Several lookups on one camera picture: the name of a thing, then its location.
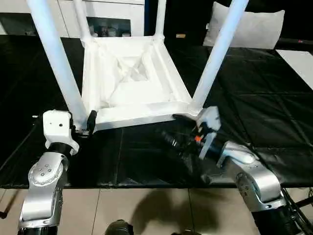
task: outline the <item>cushion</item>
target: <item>cushion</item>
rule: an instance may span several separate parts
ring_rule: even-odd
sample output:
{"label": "cushion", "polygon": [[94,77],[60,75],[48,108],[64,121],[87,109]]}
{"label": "cushion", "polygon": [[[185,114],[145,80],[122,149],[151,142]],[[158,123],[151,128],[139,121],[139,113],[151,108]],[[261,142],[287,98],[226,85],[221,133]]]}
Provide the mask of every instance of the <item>cushion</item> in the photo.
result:
{"label": "cushion", "polygon": [[[204,46],[214,45],[228,10],[228,7],[218,2],[213,3],[212,18],[204,39]],[[245,12],[230,46],[273,49],[282,30],[284,14],[284,10],[274,13]]]}

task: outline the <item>black table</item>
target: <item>black table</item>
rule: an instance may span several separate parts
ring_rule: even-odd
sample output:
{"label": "black table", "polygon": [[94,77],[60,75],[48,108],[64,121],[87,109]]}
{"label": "black table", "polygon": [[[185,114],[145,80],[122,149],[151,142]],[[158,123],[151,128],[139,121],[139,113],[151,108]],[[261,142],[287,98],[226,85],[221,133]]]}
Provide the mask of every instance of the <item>black table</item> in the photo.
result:
{"label": "black table", "polygon": [[[81,90],[84,49],[78,39],[63,39],[63,44]],[[211,49],[165,44],[193,94]],[[27,188],[27,173],[45,150],[42,125],[32,116],[66,110],[66,105],[38,38],[0,36],[0,54],[0,188]],[[312,100],[313,91],[274,50],[232,48],[205,107],[219,107],[219,139],[253,146],[283,187],[309,187],[313,186]],[[210,156],[196,162],[198,170],[191,170],[190,157],[180,158],[156,143],[156,129],[178,137],[190,131],[177,121],[99,131],[70,160],[67,187],[235,186]]]}

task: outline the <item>white cabinet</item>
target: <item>white cabinet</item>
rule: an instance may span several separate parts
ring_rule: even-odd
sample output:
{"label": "white cabinet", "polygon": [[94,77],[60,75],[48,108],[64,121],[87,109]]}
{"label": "white cabinet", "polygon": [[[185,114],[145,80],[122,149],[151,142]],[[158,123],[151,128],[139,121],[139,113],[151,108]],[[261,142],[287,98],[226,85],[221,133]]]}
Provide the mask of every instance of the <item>white cabinet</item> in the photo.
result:
{"label": "white cabinet", "polygon": [[[64,22],[71,38],[80,36],[71,0],[59,0]],[[89,29],[94,36],[143,36],[144,0],[83,1]]]}
{"label": "white cabinet", "polygon": [[[57,0],[47,0],[56,28],[61,37],[68,37],[61,10]],[[32,35],[34,29],[26,0],[0,0],[0,34]]]}

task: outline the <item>silver metal joint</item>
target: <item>silver metal joint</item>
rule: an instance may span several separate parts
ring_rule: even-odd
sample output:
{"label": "silver metal joint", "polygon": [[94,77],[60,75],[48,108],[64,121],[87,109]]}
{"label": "silver metal joint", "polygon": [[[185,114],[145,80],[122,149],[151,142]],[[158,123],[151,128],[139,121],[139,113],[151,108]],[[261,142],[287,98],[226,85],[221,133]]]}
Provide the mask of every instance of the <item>silver metal joint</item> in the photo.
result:
{"label": "silver metal joint", "polygon": [[66,183],[66,157],[45,152],[28,173],[29,190],[20,215],[20,228],[58,226],[62,209],[62,189]]}
{"label": "silver metal joint", "polygon": [[251,212],[286,204],[277,177],[247,147],[226,142],[217,167],[225,168]]}

